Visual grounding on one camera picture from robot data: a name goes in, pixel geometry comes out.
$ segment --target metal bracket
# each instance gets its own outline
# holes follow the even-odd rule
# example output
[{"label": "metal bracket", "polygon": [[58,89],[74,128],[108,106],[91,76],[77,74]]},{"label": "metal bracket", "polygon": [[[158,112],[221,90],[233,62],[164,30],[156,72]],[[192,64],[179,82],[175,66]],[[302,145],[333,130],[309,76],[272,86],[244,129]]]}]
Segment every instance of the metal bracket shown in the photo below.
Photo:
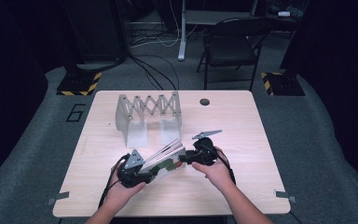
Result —
[{"label": "metal bracket", "polygon": [[[145,120],[145,112],[153,116],[157,111],[161,117],[160,135],[174,132],[174,136],[169,136],[170,139],[161,141],[162,144],[166,145],[174,138],[180,139],[182,111],[178,91],[173,91],[169,100],[164,94],[160,94],[157,100],[148,95],[144,101],[137,95],[131,102],[125,94],[119,95],[116,109],[116,128],[123,133],[127,147],[146,147],[147,121]],[[162,119],[170,111],[173,120]]]},{"label": "metal bracket", "polygon": [[126,162],[126,166],[124,168],[130,169],[132,167],[136,167],[143,164],[145,164],[144,158],[142,158],[141,154],[139,154],[139,152],[136,149],[134,149],[128,161]]},{"label": "metal bracket", "polygon": [[191,139],[201,139],[201,138],[204,138],[204,137],[208,137],[208,136],[211,136],[212,134],[216,134],[216,133],[221,133],[222,130],[216,130],[216,131],[210,131],[210,132],[202,132],[202,133],[199,133],[197,134],[196,136],[192,137]]}]

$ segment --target black chair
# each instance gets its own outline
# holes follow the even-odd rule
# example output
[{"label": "black chair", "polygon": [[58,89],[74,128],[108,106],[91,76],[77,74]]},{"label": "black chair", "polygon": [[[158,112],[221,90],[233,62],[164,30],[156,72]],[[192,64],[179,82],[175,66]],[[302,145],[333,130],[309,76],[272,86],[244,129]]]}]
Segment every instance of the black chair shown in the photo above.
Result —
[{"label": "black chair", "polygon": [[[262,43],[271,27],[267,18],[257,17],[233,18],[212,26],[210,33],[203,38],[204,51],[197,68],[199,72],[200,66],[205,64],[204,89],[207,89],[207,83],[212,82],[251,81],[251,91]],[[208,66],[237,66],[237,71],[242,65],[254,66],[251,78],[223,78],[208,82]]]}]

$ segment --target wooden table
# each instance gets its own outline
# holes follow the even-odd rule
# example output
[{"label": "wooden table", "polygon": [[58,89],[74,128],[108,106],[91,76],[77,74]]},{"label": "wooden table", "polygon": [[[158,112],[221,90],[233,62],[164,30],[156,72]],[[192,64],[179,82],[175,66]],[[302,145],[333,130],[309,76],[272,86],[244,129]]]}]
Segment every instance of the wooden table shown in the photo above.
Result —
[{"label": "wooden table", "polygon": [[[171,91],[99,91],[95,95],[83,131],[69,165],[60,192],[69,198],[56,202],[56,217],[90,217],[98,207],[111,167],[132,152],[126,148],[123,134],[116,129],[115,114],[120,94],[129,99]],[[290,211],[287,199],[278,198],[274,190],[285,191],[249,91],[179,91],[182,109],[182,142],[194,149],[191,138],[204,131],[221,129],[210,138],[226,153],[237,186],[265,214]],[[210,100],[201,105],[200,99]],[[163,145],[159,140],[158,116],[146,117],[147,147],[137,148],[144,159]],[[222,194],[191,166],[153,182],[136,194],[117,214],[118,217],[216,216],[231,215]]]}]

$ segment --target cable on floor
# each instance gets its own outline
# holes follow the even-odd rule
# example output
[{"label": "cable on floor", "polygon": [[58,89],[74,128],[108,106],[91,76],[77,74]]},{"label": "cable on floor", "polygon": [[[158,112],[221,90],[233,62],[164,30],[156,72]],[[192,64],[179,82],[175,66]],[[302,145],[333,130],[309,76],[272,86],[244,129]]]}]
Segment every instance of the cable on floor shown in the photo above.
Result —
[{"label": "cable on floor", "polygon": [[[157,55],[143,55],[143,56],[159,57],[159,56],[157,56]],[[147,67],[153,69],[154,71],[156,71],[157,73],[159,73],[161,76],[163,76],[165,79],[167,79],[167,80],[171,83],[171,85],[173,86],[173,89],[174,89],[174,90],[176,90],[176,91],[179,90],[179,78],[178,78],[178,76],[177,76],[177,74],[176,74],[176,71],[174,70],[172,64],[169,63],[168,61],[166,61],[165,59],[163,59],[163,60],[166,61],[167,63],[169,63],[169,64],[171,65],[171,67],[172,67],[172,69],[173,69],[173,72],[174,72],[175,75],[176,75],[176,79],[177,79],[177,83],[178,83],[178,87],[177,87],[177,88],[175,87],[175,85],[173,84],[173,82],[172,82],[167,76],[165,76],[163,73],[161,73],[157,68],[153,67],[153,66],[150,65],[149,63],[146,63],[146,62],[144,62],[144,61],[142,61],[142,60],[136,58],[136,57],[133,56],[133,55],[130,55],[130,58],[131,58],[136,64],[138,64],[140,67],[142,67],[142,68],[144,69],[144,71],[145,71],[145,73],[146,73],[146,76],[147,76],[147,78],[149,79],[150,83],[151,83],[157,90],[163,91],[164,89],[163,89],[162,86],[158,83],[158,81],[156,80],[156,78],[150,73],[150,71],[147,69]]]}]

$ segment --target hand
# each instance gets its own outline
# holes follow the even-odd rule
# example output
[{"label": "hand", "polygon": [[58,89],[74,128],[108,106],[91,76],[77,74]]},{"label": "hand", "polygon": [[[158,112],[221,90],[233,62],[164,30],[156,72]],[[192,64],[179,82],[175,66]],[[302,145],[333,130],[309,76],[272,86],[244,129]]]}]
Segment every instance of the hand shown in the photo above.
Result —
[{"label": "hand", "polygon": [[[221,158],[225,158],[223,153],[220,152],[222,149],[220,147],[215,148],[217,149],[219,156]],[[227,167],[220,159],[217,159],[212,166],[202,165],[197,162],[192,162],[191,165],[194,169],[204,173],[205,178],[208,178],[209,181],[211,181],[211,183],[220,191],[234,184],[231,180]]]},{"label": "hand", "polygon": [[[110,185],[118,181],[117,170],[113,173]],[[133,188],[127,189],[120,182],[117,182],[108,192],[103,203],[104,207],[107,207],[111,212],[117,213],[120,211],[130,200],[130,198],[141,191],[145,187],[146,183],[142,182]]]}]

